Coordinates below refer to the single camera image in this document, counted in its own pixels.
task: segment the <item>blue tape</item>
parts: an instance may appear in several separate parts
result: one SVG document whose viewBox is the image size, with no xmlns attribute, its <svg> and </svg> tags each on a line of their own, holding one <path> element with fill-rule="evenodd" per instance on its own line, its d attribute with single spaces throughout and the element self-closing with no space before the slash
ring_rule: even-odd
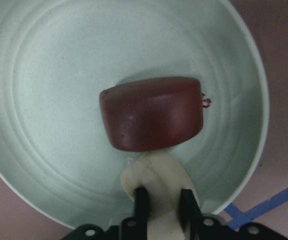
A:
<svg viewBox="0 0 288 240">
<path fill-rule="evenodd" d="M 244 214 L 249 219 L 256 219 L 263 214 L 275 209 L 276 207 L 286 203 L 288 201 L 288 188 L 274 195 L 269 200 L 260 203 L 252 209 L 246 211 Z"/>
<path fill-rule="evenodd" d="M 241 212 L 232 203 L 225 208 L 227 212 L 233 219 L 228 223 L 228 226 L 236 230 L 243 226 L 244 224 L 250 223 L 252 220 L 268 213 L 269 211 L 275 209 L 276 207 L 286 203 L 288 201 L 288 188 L 279 192 L 278 194 L 271 197 L 269 200 L 260 203 L 259 205 L 253 207 L 252 209 Z"/>
<path fill-rule="evenodd" d="M 231 229 L 238 229 L 240 226 L 251 222 L 251 220 L 232 203 L 228 205 L 224 211 L 232 217 L 232 220 L 228 223 Z"/>
</svg>

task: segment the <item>red soap bar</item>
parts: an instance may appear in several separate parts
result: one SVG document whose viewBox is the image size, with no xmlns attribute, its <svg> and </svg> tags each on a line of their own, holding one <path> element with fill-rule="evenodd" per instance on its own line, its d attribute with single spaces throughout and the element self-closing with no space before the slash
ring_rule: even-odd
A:
<svg viewBox="0 0 288 240">
<path fill-rule="evenodd" d="M 129 152 L 180 144 L 203 127 L 200 82 L 191 77 L 162 77 L 121 84 L 99 95 L 110 143 Z"/>
</svg>

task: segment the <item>pinkish surface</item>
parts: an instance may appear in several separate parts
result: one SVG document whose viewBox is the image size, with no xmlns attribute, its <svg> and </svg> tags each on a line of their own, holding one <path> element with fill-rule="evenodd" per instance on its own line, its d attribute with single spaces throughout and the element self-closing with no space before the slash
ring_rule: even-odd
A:
<svg viewBox="0 0 288 240">
<path fill-rule="evenodd" d="M 232 2 L 258 45 L 270 94 L 269 131 L 260 164 L 233 202 L 245 213 L 288 188 L 288 0 Z M 288 201 L 254 221 L 288 237 Z M 69 231 L 30 207 L 0 179 L 0 240 L 55 240 Z"/>
</svg>

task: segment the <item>table surface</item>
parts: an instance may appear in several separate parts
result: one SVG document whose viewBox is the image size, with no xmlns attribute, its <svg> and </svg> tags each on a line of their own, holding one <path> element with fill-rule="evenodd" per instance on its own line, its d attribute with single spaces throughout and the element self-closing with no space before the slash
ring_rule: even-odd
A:
<svg viewBox="0 0 288 240">
<path fill-rule="evenodd" d="M 259 164 L 221 216 L 238 229 L 258 222 L 288 237 L 288 0 L 232 0 L 261 54 L 270 121 Z M 57 240 L 71 229 L 45 217 L 0 179 L 0 240 Z"/>
</svg>

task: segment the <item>screw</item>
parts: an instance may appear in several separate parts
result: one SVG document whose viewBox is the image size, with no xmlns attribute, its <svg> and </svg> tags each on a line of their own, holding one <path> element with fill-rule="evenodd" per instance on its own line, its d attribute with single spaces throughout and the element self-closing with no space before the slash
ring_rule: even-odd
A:
<svg viewBox="0 0 288 240">
<path fill-rule="evenodd" d="M 137 224 L 136 221 L 129 221 L 129 222 L 127 223 L 127 226 L 130 227 L 130 228 L 132 228 L 132 227 L 135 227 L 136 224 Z"/>
<path fill-rule="evenodd" d="M 253 234 L 253 235 L 257 235 L 260 233 L 260 230 L 256 227 L 256 226 L 249 226 L 247 228 L 247 231 L 250 233 L 250 234 Z"/>
<path fill-rule="evenodd" d="M 90 237 L 90 236 L 95 235 L 95 233 L 96 233 L 95 230 L 89 229 L 85 232 L 85 236 Z"/>
<path fill-rule="evenodd" d="M 208 227 L 212 227 L 214 225 L 214 220 L 211 218 L 205 218 L 203 223 Z"/>
</svg>

